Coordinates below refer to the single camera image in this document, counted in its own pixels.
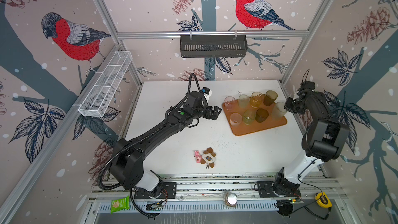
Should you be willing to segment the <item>pink ribbed clear glass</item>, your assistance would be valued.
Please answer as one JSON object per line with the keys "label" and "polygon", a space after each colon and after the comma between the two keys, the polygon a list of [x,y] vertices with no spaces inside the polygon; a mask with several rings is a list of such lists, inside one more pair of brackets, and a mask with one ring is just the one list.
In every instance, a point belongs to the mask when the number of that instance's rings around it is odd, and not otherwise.
{"label": "pink ribbed clear glass", "polygon": [[227,96],[224,100],[224,106],[227,111],[231,111],[234,108],[236,99],[232,96]]}

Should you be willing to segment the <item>tall pale green glass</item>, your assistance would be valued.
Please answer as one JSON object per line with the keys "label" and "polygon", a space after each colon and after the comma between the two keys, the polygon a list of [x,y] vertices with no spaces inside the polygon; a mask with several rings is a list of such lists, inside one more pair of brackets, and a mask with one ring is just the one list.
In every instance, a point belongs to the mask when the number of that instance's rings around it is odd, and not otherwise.
{"label": "tall pale green glass", "polygon": [[285,102],[277,102],[272,110],[271,117],[274,120],[279,120],[287,113],[285,109]]}

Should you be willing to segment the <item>pink textured glass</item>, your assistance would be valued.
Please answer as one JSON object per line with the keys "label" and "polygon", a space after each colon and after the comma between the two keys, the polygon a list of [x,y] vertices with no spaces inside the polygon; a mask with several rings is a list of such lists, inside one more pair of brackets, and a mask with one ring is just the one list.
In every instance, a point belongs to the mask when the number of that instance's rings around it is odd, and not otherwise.
{"label": "pink textured glass", "polygon": [[241,114],[239,114],[239,113],[232,113],[230,115],[229,121],[230,121],[230,125],[232,127],[236,127],[242,123],[243,118],[242,118]]}

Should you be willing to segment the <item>tall brown textured glass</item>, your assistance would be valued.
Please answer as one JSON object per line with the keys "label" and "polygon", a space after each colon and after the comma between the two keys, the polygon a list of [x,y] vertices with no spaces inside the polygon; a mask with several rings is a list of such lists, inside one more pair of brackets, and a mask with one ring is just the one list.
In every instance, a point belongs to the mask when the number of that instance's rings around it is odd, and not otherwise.
{"label": "tall brown textured glass", "polygon": [[264,96],[263,104],[265,106],[271,106],[277,98],[278,98],[277,92],[273,90],[268,90]]}

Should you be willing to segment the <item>pale green textured glass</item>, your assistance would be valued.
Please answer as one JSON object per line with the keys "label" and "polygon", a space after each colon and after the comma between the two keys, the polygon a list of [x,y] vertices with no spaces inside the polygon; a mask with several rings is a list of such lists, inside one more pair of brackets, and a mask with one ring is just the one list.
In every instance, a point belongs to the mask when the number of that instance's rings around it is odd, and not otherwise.
{"label": "pale green textured glass", "polygon": [[241,94],[238,98],[238,105],[241,109],[245,109],[249,105],[249,102],[250,97],[248,95]]}

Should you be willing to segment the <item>bright green clear glass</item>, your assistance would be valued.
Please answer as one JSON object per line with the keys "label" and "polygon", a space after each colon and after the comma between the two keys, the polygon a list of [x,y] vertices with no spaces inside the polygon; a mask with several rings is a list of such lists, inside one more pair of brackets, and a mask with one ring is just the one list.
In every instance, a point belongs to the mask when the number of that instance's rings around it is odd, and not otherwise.
{"label": "bright green clear glass", "polygon": [[256,111],[255,110],[246,110],[243,115],[244,124],[251,125],[254,120],[256,120]]}

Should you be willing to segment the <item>short brown textured glass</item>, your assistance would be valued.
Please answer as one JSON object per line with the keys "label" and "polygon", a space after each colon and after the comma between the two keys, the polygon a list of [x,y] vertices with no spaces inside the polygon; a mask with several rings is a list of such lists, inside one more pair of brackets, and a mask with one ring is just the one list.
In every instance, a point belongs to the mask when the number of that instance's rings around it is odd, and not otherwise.
{"label": "short brown textured glass", "polygon": [[256,111],[256,122],[261,123],[264,122],[269,117],[269,113],[267,110],[263,108],[259,108]]}

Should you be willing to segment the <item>yellow clear glass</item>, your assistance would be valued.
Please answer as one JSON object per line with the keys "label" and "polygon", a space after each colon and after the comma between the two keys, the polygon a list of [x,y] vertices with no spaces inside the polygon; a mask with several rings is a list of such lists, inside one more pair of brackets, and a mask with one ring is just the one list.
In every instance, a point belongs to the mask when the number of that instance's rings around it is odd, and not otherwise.
{"label": "yellow clear glass", "polygon": [[263,102],[263,94],[261,92],[253,92],[250,97],[250,105],[253,108],[258,108]]}

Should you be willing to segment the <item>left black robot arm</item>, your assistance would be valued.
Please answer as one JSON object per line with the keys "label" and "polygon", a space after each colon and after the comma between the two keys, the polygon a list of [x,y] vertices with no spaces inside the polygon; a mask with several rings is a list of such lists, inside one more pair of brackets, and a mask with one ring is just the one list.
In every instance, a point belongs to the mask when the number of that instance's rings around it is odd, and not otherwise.
{"label": "left black robot arm", "polygon": [[123,187],[145,189],[148,192],[161,191],[162,179],[154,172],[144,170],[144,160],[155,148],[171,136],[185,128],[197,126],[194,121],[201,118],[216,120],[221,113],[219,107],[208,105],[212,91],[204,87],[200,91],[189,92],[186,98],[176,107],[165,113],[165,118],[158,125],[129,141],[120,139],[113,150],[113,155],[104,165],[101,172],[109,171],[118,184],[99,185],[102,190]]}

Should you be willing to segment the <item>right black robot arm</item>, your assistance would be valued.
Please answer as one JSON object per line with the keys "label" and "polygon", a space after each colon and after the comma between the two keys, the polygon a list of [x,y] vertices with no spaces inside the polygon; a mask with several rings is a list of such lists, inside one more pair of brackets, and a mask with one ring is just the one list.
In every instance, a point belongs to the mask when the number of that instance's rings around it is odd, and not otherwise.
{"label": "right black robot arm", "polygon": [[313,121],[303,135],[303,151],[276,174],[273,191],[281,197],[298,194],[299,183],[312,169],[337,159],[350,134],[349,126],[332,115],[325,94],[315,91],[315,83],[302,82],[297,96],[289,97],[284,109],[300,115],[309,111]]}

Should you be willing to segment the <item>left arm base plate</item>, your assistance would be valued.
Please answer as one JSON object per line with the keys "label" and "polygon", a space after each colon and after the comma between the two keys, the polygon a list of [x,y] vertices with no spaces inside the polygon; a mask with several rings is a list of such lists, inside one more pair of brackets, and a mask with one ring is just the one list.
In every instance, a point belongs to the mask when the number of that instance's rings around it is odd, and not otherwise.
{"label": "left arm base plate", "polygon": [[134,199],[135,200],[175,199],[176,186],[177,184],[175,182],[160,181],[160,183],[152,191],[148,191],[144,188],[135,188]]}

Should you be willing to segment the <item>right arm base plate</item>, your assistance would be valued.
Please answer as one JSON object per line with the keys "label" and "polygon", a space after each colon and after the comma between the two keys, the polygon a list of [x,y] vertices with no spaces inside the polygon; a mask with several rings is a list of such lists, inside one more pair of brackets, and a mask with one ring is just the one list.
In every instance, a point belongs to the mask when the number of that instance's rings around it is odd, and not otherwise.
{"label": "right arm base plate", "polygon": [[301,192],[299,184],[293,184],[289,181],[274,185],[272,181],[258,181],[257,190],[260,198],[300,198]]}

